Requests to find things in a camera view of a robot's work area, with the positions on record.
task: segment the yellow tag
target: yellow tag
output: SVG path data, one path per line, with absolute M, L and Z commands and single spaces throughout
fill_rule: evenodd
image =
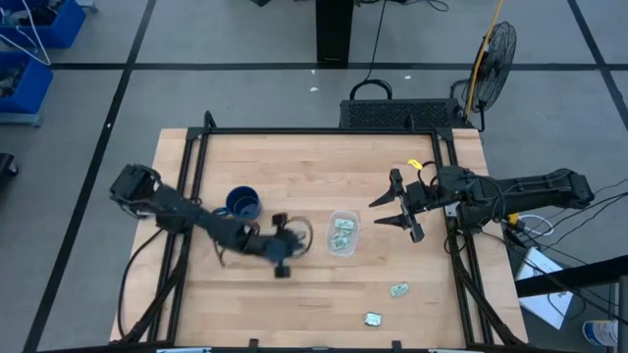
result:
M 517 226 L 517 222 L 519 221 L 519 214 L 510 214 L 508 215 L 508 225 L 515 227 Z
M 421 164 L 419 162 L 417 162 L 416 160 L 409 160 L 408 164 L 416 169 L 418 169 L 419 171 L 423 169 L 423 166 L 421 166 Z

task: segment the black floor line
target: black floor line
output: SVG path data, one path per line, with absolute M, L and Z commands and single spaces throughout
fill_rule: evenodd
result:
M 347 65 L 326 63 L 240 63 L 240 64 L 193 64 L 193 63 L 134 63 L 132 70 L 150 71 L 264 71 L 264 70 L 368 70 L 370 63 Z M 58 63 L 53 70 L 124 70 L 123 63 Z M 628 71 L 628 64 L 512 64 L 512 71 L 580 72 L 608 68 L 611 71 Z M 470 71 L 472 64 L 464 63 L 375 63 L 374 70 L 421 70 L 421 71 Z
M 624 98 L 621 95 L 619 88 L 617 88 L 617 84 L 612 77 L 609 66 L 604 61 L 602 52 L 600 51 L 596 40 L 593 38 L 593 34 L 591 33 L 591 30 L 589 29 L 589 26 L 585 21 L 585 17 L 582 15 L 580 7 L 578 7 L 578 3 L 576 2 L 576 0 L 567 0 L 567 3 L 569 4 L 569 8 L 571 8 L 571 12 L 576 19 L 578 27 L 580 27 L 582 36 L 585 38 L 585 41 L 589 46 L 589 50 L 591 50 L 593 58 L 596 60 L 596 64 L 601 67 L 600 73 L 602 74 L 602 78 L 604 80 L 604 83 L 606 84 L 606 88 L 608 89 L 608 93 L 610 93 L 612 102 L 615 104 L 615 108 L 619 113 L 619 117 L 624 122 L 626 129 L 628 129 L 628 108 L 626 108 L 626 102 L 624 101 Z
M 131 64 L 137 59 L 141 42 L 146 33 L 146 29 L 148 28 L 152 12 L 155 9 L 155 2 L 156 0 L 148 1 L 141 23 L 139 24 L 139 28 L 135 34 L 135 39 L 133 41 L 129 57 L 127 58 L 127 68 L 123 71 L 120 82 L 118 83 L 118 88 L 116 89 L 111 107 L 107 113 L 107 118 L 103 123 L 93 157 L 89 163 L 87 175 L 82 187 L 80 188 L 77 204 L 72 212 L 68 229 L 66 230 L 63 242 L 61 243 L 61 249 L 57 255 L 55 265 L 52 268 L 52 273 L 50 274 L 50 278 L 46 284 L 41 301 L 39 302 L 39 307 L 37 308 L 32 326 L 28 332 L 28 337 L 26 338 L 24 346 L 24 352 L 26 353 L 32 353 L 37 350 L 39 341 L 41 340 L 41 335 L 46 328 L 50 311 L 52 310 L 59 286 L 61 285 L 63 273 L 66 270 L 68 260 L 72 254 L 72 248 L 74 247 L 77 234 L 79 233 L 80 223 L 85 213 L 85 209 L 87 208 L 87 202 L 89 201 L 91 190 L 94 187 L 100 165 L 102 164 L 102 159 L 105 154 L 105 149 L 107 148 L 107 143 L 109 142 L 109 137 L 111 136 L 111 131 L 113 130 L 116 118 L 118 117 L 118 112 L 120 111 L 120 106 L 122 105 L 122 101 L 125 97 L 125 92 L 127 91 L 127 86 L 129 85 L 129 79 L 131 78 L 132 72 Z

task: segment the clear plastic container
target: clear plastic container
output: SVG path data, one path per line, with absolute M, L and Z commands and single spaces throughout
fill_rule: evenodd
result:
M 353 229 L 348 233 L 348 246 L 338 248 L 333 243 L 333 238 L 340 232 L 340 229 L 336 227 L 336 220 L 349 220 L 353 222 Z M 357 240 L 360 236 L 360 220 L 357 215 L 349 211 L 334 211 L 330 217 L 330 223 L 327 226 L 327 249 L 336 256 L 349 257 L 353 255 L 355 248 L 357 247 Z

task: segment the wooden table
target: wooden table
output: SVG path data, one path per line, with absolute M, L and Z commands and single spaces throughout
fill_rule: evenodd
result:
M 176 185 L 184 146 L 184 129 L 164 129 L 153 162 L 163 180 Z M 455 130 L 460 166 L 487 173 L 477 131 Z M 442 151 L 446 156 L 445 145 Z M 195 165 L 192 153 L 189 194 Z M 464 347 L 449 256 L 444 252 L 443 211 L 417 216 L 426 236 L 412 243 L 408 231 L 373 221 L 398 214 L 397 202 L 369 209 L 389 187 L 391 168 L 408 183 L 416 170 L 408 159 L 434 159 L 429 136 L 419 135 L 210 135 L 200 197 L 213 209 L 230 190 L 251 185 L 263 201 L 259 223 L 270 227 L 278 212 L 305 216 L 314 226 L 314 241 L 304 257 L 289 261 L 292 276 L 275 279 L 264 260 L 227 253 L 221 268 L 207 234 L 193 233 L 183 293 L 177 345 L 246 346 L 258 338 L 262 347 Z M 425 178 L 434 171 L 426 168 Z M 360 218 L 357 249 L 335 257 L 325 245 L 329 217 L 349 210 Z M 156 230 L 140 222 L 133 251 Z M 495 224 L 487 230 L 500 234 Z M 125 328 L 143 313 L 155 294 L 165 236 L 148 246 L 131 268 L 124 303 Z M 527 340 L 514 282 L 503 244 L 476 236 L 484 289 L 501 318 Z M 408 294 L 392 298 L 389 288 L 406 281 Z M 469 296 L 475 339 L 482 339 L 477 307 Z M 170 303 L 162 318 L 168 318 Z M 383 315 L 378 328 L 364 325 L 366 312 Z M 168 320 L 162 320 L 165 336 Z M 112 338 L 118 338 L 114 329 Z

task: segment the gray floor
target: gray floor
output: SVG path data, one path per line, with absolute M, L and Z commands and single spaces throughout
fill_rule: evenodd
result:
M 497 1 L 445 0 L 450 11 L 426 3 L 387 6 L 377 56 L 391 63 L 470 63 Z M 78 39 L 54 51 L 56 63 L 126 61 L 147 0 L 101 0 Z M 628 30 L 621 0 L 578 0 L 605 60 L 628 63 Z M 370 60 L 381 5 L 354 12 L 352 62 Z M 594 58 L 564 0 L 512 0 L 501 20 L 517 29 L 517 63 L 592 64 Z M 157 0 L 139 63 L 310 63 L 316 58 L 313 1 L 273 0 L 258 8 L 245 0 Z M 0 126 L 0 151 L 17 155 L 21 173 L 0 198 L 0 352 L 22 349 L 68 227 L 96 141 L 120 80 L 118 71 L 58 70 L 38 129 Z M 150 164 L 159 130 L 198 126 L 212 111 L 219 126 L 337 126 L 339 104 L 365 77 L 360 70 L 135 71 L 81 223 L 77 242 L 43 334 L 40 349 L 107 342 L 120 276 L 135 222 L 107 198 L 126 163 Z M 374 71 L 395 98 L 440 98 L 465 71 Z M 628 72 L 613 72 L 628 94 Z M 366 87 L 360 98 L 382 97 Z M 628 177 L 628 132 L 598 71 L 513 72 L 487 114 L 483 134 L 494 177 L 544 174 L 569 167 L 597 189 Z M 628 186 L 608 190 L 600 198 Z M 622 200 L 558 248 L 584 261 L 628 253 Z M 551 215 L 555 210 L 542 210 Z M 565 222 L 561 235 L 582 218 Z M 551 236 L 544 241 L 554 241 Z M 551 254 L 567 265 L 572 260 Z M 572 304 L 572 312 L 581 303 Z M 532 342 L 595 351 L 579 325 L 554 330 L 526 315 Z

